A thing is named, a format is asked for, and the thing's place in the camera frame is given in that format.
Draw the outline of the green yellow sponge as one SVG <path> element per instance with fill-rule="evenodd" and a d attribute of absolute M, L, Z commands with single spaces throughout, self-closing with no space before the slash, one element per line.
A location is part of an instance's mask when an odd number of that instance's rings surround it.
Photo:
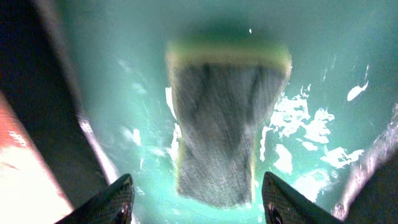
<path fill-rule="evenodd" d="M 177 193 L 216 208 L 254 198 L 254 142 L 287 86 L 292 57 L 266 41 L 169 43 L 181 138 Z"/>

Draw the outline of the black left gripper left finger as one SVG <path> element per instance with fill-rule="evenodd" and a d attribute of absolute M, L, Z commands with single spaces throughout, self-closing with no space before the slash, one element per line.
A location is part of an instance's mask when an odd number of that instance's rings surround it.
<path fill-rule="evenodd" d="M 130 174 L 124 174 L 55 224 L 129 224 L 134 195 L 133 179 Z"/>

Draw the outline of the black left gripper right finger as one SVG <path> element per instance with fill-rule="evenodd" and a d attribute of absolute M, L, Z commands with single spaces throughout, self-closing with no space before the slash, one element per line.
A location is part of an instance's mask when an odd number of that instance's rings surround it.
<path fill-rule="evenodd" d="M 264 173 L 262 201 L 267 224 L 343 224 L 271 172 Z"/>

